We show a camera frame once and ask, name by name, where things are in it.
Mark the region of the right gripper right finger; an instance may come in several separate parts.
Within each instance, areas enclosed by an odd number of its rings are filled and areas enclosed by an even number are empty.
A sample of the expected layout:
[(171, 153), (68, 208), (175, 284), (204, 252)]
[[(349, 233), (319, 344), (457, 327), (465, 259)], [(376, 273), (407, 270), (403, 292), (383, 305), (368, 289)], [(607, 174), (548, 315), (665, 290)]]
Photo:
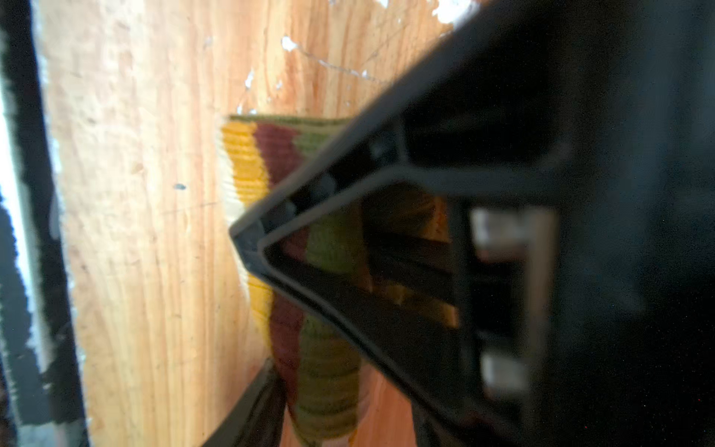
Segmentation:
[(417, 447), (464, 447), (465, 443), (416, 403), (411, 404), (413, 431)]

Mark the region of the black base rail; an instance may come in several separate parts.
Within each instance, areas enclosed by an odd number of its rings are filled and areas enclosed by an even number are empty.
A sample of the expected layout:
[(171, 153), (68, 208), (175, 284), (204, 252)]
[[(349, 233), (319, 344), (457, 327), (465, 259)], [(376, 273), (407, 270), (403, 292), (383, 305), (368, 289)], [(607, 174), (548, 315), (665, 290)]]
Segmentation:
[(89, 443), (28, 1), (1, 4), (1, 413), (15, 446)]

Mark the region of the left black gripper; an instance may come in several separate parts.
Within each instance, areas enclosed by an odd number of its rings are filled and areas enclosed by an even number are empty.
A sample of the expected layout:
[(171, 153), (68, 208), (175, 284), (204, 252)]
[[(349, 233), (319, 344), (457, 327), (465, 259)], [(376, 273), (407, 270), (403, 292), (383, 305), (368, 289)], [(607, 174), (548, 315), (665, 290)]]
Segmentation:
[(714, 443), (714, 5), (493, 1), (461, 31), (549, 88), (550, 288), (521, 446)]

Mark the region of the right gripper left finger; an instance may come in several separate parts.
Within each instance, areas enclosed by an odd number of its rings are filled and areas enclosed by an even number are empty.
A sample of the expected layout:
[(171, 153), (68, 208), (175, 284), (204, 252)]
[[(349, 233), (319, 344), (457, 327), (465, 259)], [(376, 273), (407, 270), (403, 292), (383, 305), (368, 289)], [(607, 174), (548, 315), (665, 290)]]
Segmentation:
[(286, 401), (284, 382), (275, 363), (267, 359), (225, 420), (203, 446), (279, 446)]

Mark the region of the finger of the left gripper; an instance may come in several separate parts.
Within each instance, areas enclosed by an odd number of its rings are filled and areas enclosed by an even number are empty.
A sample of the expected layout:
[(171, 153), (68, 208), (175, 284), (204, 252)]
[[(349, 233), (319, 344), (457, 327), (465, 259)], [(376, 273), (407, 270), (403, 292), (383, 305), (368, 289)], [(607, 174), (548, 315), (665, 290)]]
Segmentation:
[[(518, 424), (530, 393), (525, 250), (532, 213), (560, 198), (546, 164), (559, 12), (553, 1), (491, 3), (230, 230), (249, 272), (450, 425)], [(361, 223), (372, 275), (452, 305), (456, 327), (286, 253), (290, 236), (352, 206), (396, 207), (400, 188), (444, 199), (450, 238)]]

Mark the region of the green striped sock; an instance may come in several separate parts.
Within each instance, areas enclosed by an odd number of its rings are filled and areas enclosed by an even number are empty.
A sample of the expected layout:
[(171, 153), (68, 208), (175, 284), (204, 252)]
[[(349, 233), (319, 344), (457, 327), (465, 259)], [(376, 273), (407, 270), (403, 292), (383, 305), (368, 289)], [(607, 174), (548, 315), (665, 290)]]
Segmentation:
[[(342, 119), (233, 115), (218, 146), (225, 219), (234, 222), (318, 154), (344, 128)], [(409, 186), (356, 201), (291, 234), (288, 257), (341, 276), (367, 292), (454, 326), (452, 305), (395, 281), (374, 279), (364, 232), (448, 240), (444, 203)], [(238, 264), (251, 316), (283, 382), (293, 432), (303, 446), (350, 446), (372, 398), (372, 366), (342, 335)]]

